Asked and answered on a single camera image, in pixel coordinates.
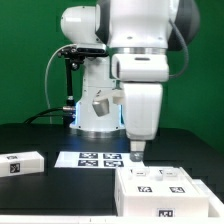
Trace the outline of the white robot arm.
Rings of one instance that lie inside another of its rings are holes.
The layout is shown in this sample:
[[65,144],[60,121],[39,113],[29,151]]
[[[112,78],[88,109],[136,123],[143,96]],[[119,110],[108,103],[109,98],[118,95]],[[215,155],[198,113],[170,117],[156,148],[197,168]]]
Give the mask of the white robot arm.
[[92,138],[125,132],[130,159],[141,161],[157,134],[162,84],[182,74],[169,73],[166,53],[182,50],[188,63],[199,26],[195,0],[97,0],[66,9],[61,29],[71,44],[61,54],[69,72],[84,68],[81,99],[68,95],[70,127]]

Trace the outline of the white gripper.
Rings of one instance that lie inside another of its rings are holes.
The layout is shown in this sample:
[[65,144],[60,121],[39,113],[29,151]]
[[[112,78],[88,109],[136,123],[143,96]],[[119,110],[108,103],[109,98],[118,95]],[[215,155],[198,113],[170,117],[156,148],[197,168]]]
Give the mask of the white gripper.
[[155,138],[162,104],[161,84],[124,83],[122,114],[130,142],[130,159],[143,160],[146,140]]

